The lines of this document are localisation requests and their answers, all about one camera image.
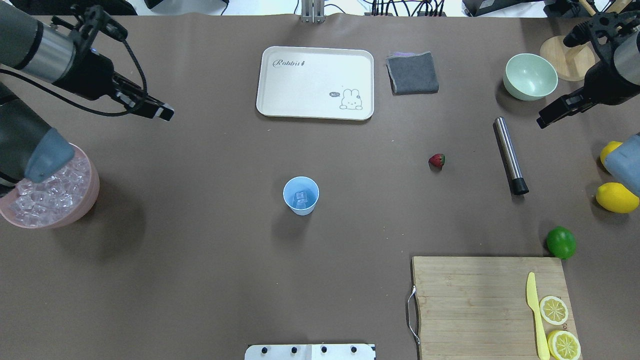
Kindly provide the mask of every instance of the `green lime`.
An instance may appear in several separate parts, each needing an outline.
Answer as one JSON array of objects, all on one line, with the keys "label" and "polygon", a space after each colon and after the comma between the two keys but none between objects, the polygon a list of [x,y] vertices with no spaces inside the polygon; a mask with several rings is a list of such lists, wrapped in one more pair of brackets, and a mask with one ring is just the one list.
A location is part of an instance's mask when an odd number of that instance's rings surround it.
[{"label": "green lime", "polygon": [[571,231],[558,226],[547,234],[547,247],[555,257],[568,259],[575,252],[575,237]]}]

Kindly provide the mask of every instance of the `bunny drawing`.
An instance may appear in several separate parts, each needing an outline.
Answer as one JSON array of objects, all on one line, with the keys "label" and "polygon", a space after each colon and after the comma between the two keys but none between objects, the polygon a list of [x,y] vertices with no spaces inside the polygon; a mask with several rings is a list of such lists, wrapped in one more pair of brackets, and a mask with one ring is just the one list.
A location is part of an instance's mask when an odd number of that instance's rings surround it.
[{"label": "bunny drawing", "polygon": [[344,89],[342,93],[342,105],[340,109],[362,110],[362,99],[358,89]]}]

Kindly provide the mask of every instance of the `brown table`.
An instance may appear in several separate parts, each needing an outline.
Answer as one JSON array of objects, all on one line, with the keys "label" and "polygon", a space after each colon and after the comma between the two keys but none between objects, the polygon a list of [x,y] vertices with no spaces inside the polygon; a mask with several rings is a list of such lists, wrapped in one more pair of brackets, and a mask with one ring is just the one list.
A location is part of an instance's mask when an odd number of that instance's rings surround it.
[{"label": "brown table", "polygon": [[[560,81],[535,102],[501,85],[512,55],[537,53],[574,20],[119,20],[150,93],[176,109],[169,123],[89,115],[2,77],[88,153],[102,186],[70,226],[0,223],[3,359],[242,359],[249,344],[323,341],[415,359],[404,313],[412,256],[549,256],[543,242],[556,225],[579,242],[564,271],[584,357],[640,353],[640,211],[615,215],[593,198],[612,181],[600,149],[639,130],[640,100],[540,130],[537,111],[580,85]],[[258,113],[271,45],[370,51],[371,120]],[[101,36],[96,47],[135,78],[121,45]],[[440,91],[393,96],[385,57],[426,50]],[[531,189],[524,197],[509,193],[492,128],[501,115]],[[436,152],[447,155],[441,172],[427,164]],[[308,217],[282,200],[298,175],[321,189]]]}]

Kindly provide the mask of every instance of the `ice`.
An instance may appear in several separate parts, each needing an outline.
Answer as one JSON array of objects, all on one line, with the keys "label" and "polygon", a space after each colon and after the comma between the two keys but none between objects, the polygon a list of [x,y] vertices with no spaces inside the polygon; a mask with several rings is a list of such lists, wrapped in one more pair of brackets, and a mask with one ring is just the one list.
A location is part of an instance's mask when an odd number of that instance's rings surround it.
[{"label": "ice", "polygon": [[16,185],[20,197],[9,205],[15,221],[28,227],[42,227],[67,216],[86,194],[90,171],[88,159],[73,158],[42,183],[20,181]]},{"label": "ice", "polygon": [[294,200],[296,201],[296,209],[306,209],[307,208],[307,193],[306,192],[297,192]]}]

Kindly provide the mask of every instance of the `metal muddler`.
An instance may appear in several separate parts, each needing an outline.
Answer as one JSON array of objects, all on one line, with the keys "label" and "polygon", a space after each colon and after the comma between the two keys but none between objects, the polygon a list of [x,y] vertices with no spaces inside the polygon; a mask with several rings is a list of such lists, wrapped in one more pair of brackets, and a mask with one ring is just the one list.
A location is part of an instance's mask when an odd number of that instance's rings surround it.
[{"label": "metal muddler", "polygon": [[527,184],[524,182],[516,152],[513,150],[509,130],[503,117],[495,119],[495,128],[498,132],[498,140],[500,148],[504,153],[504,161],[507,163],[509,176],[511,178],[511,192],[513,195],[524,195],[529,192]]}]

